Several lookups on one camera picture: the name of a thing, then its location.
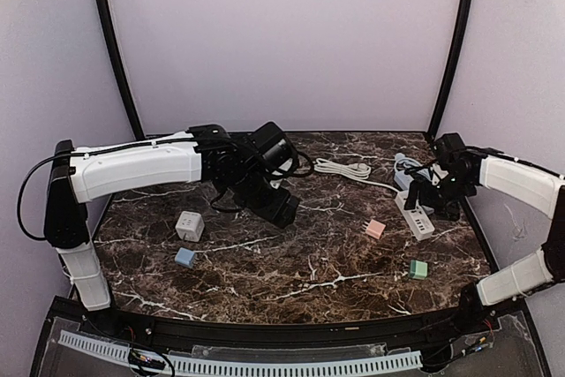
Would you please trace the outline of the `white power strip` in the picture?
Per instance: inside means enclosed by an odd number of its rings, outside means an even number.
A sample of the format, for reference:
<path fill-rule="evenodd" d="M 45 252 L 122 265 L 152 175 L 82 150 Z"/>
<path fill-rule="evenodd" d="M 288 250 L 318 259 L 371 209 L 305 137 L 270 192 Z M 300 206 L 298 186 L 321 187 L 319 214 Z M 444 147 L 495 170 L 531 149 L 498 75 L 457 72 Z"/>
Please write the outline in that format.
<path fill-rule="evenodd" d="M 417 241 L 422 241 L 430 238 L 435 227 L 433 226 L 431 220 L 426 214 L 425 210 L 416 201 L 415 207 L 413 209 L 405 209 L 405 204 L 408 199 L 408 192 L 399 192 L 395 197 L 395 203 L 402 214 L 404 220 L 408 224 L 412 235 Z"/>

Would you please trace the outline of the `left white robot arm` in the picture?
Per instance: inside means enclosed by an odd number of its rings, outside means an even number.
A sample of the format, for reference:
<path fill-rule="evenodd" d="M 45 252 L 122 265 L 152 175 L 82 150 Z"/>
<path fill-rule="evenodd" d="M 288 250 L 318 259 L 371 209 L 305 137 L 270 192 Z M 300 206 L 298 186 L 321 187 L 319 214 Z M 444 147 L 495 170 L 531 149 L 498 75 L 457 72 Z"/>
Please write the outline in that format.
<path fill-rule="evenodd" d="M 70 140 L 30 170 L 50 166 L 43 232 L 38 240 L 63 260 L 91 325 L 106 338 L 124 332 L 124 317 L 111 307 L 90 230 L 86 204 L 107 195 L 152 185 L 210 182 L 222 197 L 284 229 L 295 221 L 300 200 L 275 179 L 296 177 L 298 151 L 275 123 L 231 135 L 218 124 L 191 127 L 160 138 L 112 147 L 74 147 Z"/>

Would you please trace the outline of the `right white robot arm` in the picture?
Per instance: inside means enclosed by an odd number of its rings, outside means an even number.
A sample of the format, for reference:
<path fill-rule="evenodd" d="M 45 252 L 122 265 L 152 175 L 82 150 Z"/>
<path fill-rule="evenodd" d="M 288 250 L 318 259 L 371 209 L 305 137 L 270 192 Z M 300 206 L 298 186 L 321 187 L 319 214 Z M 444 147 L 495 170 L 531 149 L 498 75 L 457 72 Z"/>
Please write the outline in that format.
<path fill-rule="evenodd" d="M 551 219 L 546 241 L 534 252 L 474 283 L 469 299 L 450 318 L 459 336 L 469 336 L 485 320 L 486 306 L 524 296 L 542 286 L 564 282 L 564 177 L 518 158 L 473 147 L 439 149 L 436 163 L 443 174 L 435 180 L 414 177 L 403 208 L 427 206 L 448 212 L 454 202 L 476 194 L 482 186 L 537 209 Z"/>

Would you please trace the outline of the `blue plug charger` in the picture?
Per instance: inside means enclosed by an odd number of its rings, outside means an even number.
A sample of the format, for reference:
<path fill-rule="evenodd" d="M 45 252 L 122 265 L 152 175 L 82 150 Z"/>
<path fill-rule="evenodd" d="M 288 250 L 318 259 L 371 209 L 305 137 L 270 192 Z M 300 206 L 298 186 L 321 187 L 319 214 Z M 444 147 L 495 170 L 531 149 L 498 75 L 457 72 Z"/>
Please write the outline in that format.
<path fill-rule="evenodd" d="M 195 260 L 195 252 L 186 248 L 180 248 L 175 255 L 175 263 L 181 267 L 192 268 Z"/>

